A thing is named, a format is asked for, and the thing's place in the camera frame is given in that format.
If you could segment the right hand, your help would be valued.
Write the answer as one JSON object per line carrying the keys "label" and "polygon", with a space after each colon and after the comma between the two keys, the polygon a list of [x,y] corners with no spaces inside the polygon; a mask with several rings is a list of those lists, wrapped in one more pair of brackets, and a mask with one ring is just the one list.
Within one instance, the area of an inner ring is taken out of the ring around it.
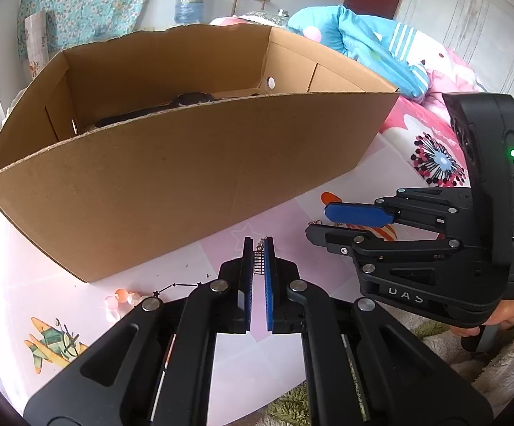
{"label": "right hand", "polygon": [[[503,330],[514,327],[514,300],[502,300],[499,302],[496,310],[492,313],[488,320],[483,323],[483,325],[499,325],[499,328]],[[473,337],[474,335],[478,335],[480,332],[479,327],[464,329],[450,326],[449,329],[453,334],[458,335],[461,338]]]}

